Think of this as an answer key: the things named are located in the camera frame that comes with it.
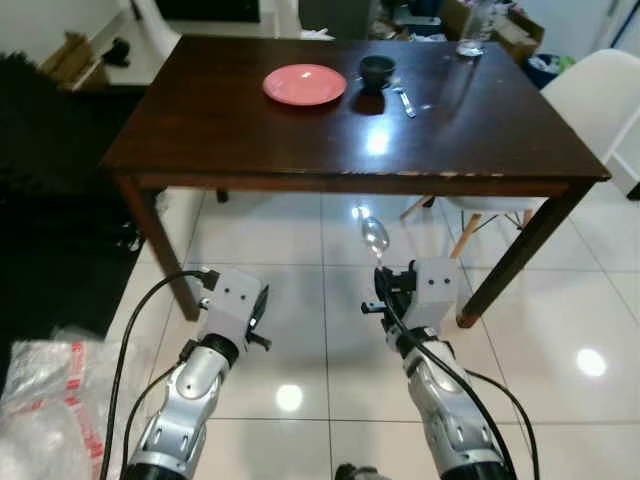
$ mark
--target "wooden table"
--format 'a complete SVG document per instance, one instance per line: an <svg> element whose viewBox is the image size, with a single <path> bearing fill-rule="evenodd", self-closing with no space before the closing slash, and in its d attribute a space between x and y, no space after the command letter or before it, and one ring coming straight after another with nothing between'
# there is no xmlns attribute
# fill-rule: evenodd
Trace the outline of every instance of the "wooden table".
<svg viewBox="0 0 640 480"><path fill-rule="evenodd" d="M462 309L458 323L470 327L609 173L500 46L489 44L475 64L454 51L452 43L184 36L105 164L167 275L180 265L150 189L549 197ZM415 119L389 90L359 93L358 64L371 54L395 59ZM330 66L347 90L319 107L278 104L262 80L290 63ZM172 287L196 319L187 282Z"/></svg>

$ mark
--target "tile floor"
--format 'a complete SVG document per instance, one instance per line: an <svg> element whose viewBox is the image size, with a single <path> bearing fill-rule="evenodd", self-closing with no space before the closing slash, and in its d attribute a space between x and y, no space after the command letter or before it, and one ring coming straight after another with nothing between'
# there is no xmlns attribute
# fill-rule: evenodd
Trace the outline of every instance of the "tile floor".
<svg viewBox="0 0 640 480"><path fill-rule="evenodd" d="M329 480L342 462L376 465L392 479L437 478L400 359L377 320L359 311L374 297L373 259L360 244L351 208L366 203L386 224L389 266L447 254L458 212L398 216L414 198L235 193L172 189L164 223L185 265L235 265L271 285L253 348L234 367L208 423L196 478ZM517 232L495 221L461 258L460 305ZM144 247L110 336L161 278ZM640 204L613 184L596 186L470 330L445 319L443 336L460 362L506 384L535 424L543 478L640 478ZM169 291L143 312L136 342L150 355L147 381L170 365L199 325L187 323ZM527 443L513 408L476 384L499 422L521 479ZM283 393L301 392L299 405ZM157 408L162 392L146 405Z"/></svg>

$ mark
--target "cable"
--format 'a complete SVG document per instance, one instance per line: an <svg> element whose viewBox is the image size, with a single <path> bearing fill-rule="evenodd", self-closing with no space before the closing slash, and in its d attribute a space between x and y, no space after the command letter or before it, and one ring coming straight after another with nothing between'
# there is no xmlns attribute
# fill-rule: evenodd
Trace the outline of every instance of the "cable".
<svg viewBox="0 0 640 480"><path fill-rule="evenodd" d="M504 463L507 470L509 471L509 474L514 480L517 480L516 470L513 466L513 461L511 460L511 455L509 454L509 450L507 449L507 444L504 441L504 438L502 438L502 434L500 433L500 430L498 429L498 426L496 425L495 421L491 417L491 414L487 410L487 407L484 406L484 404L482 403L482 400L480 400L478 395L476 395L476 393L473 391L473 388L471 388L471 385L469 385L464 378L458 375L451 367L449 367L449 365L447 365L442 360L440 360L440 358L436 354L431 352L428 348L425 348L413 336L411 331L406 327L404 323L402 323L402 321L396 314L393 308L393 299L391 298L391 294L387 293L390 290L385 288L383 289L383 291L385 292L384 303L387 305L387 311L391 315L393 322L402 331L402 334L406 335L406 337L414 345L415 348L417 348L429 360L431 360L438 367L440 367L444 372L446 372L458 385L460 385L460 387L466 392L466 394L469 395L469 397L471 397L471 400L473 400L473 403L476 404L476 406L480 410L480 413L482 414L484 419L487 421L487 424L489 425L489 428L491 429L491 432L493 433L494 437L496 437L496 441L498 442L498 446L500 447L500 451L502 452L502 455L504 457Z"/></svg>
<svg viewBox="0 0 640 480"><path fill-rule="evenodd" d="M209 275L209 272L204 273L199 270L184 270L181 272L174 273L173 275L169 275L166 278L163 278L158 283L156 283L153 287L151 287L151 289L144 295L144 297L142 297L142 300L140 300L138 305L136 305L135 310L131 314L131 317L129 318L129 322L127 323L127 326L124 329L124 333L122 335L120 353L118 354L118 363L116 364L116 371L113 376L113 385L111 387L111 399L109 400L109 414L107 416L107 433L104 439L104 454L102 456L102 467L100 468L100 477L99 477L100 480L106 480L107 472L109 471L109 458L111 457L111 443L113 441L113 426L116 420L116 404L118 403L118 389L120 388L120 377L122 376L122 368L124 366L124 357L127 353L129 336L131 335L131 330L133 329L133 325L135 324L138 318L138 315L140 315L140 311L146 305L149 299L158 290L160 290L160 288L162 288L166 284L171 283L172 281L178 278L183 278L183 277L196 277L200 280L203 280L203 277L205 277L206 275Z"/></svg>
<svg viewBox="0 0 640 480"><path fill-rule="evenodd" d="M482 375L481 373L477 373L467 369L465 369L465 371L472 377L476 377L480 380L490 383L491 385L499 389L502 393L504 393L507 397L509 397L509 400L511 400L511 402L516 406L516 408L518 409L518 412L520 412L520 416L522 417L522 420L524 421L524 425L527 429L527 436L529 437L529 443L531 444L531 462L533 463L533 478L534 480L539 480L540 464L538 460L538 445L536 444L536 436L533 433L533 426L531 425L531 421L529 421L529 417L527 416L527 412L525 412L524 407L520 404L516 396L513 393L511 393L509 389L504 385L496 382L492 378Z"/></svg>
<svg viewBox="0 0 640 480"><path fill-rule="evenodd" d="M120 467L120 479L124 478L123 475L127 469L127 463L129 460L129 435L131 434L131 426L133 425L133 419L136 416L136 412L138 411L138 408L142 404L144 397L146 397L147 394L151 390L153 390L153 387L155 387L158 383L160 383L160 381L163 378L166 378L167 376L169 376L171 372L173 372L179 364L180 362L176 363L175 365L172 365L162 375L160 375L153 382L151 382L147 386L147 388L145 388L144 391L140 394L136 402L133 404L133 407L131 407L131 413L129 413L129 418L127 418L127 426L124 429L124 442L122 445L122 466Z"/></svg>

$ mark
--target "plate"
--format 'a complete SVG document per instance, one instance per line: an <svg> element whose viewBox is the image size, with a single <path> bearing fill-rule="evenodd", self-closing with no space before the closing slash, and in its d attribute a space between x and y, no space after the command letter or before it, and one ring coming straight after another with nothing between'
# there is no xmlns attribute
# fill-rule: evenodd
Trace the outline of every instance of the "plate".
<svg viewBox="0 0 640 480"><path fill-rule="evenodd" d="M335 100L347 88L347 81L322 65L287 65L267 75L262 88L269 97L289 105L320 105Z"/></svg>

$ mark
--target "plastic bag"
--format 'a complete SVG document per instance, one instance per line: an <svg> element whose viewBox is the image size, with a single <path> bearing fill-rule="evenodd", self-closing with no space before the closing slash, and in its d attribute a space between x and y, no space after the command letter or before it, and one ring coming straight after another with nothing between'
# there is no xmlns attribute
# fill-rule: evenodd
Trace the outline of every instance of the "plastic bag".
<svg viewBox="0 0 640 480"><path fill-rule="evenodd" d="M0 398L0 479L97 479L115 342L16 342ZM127 349L109 468L119 476L124 425L142 385L141 354Z"/></svg>

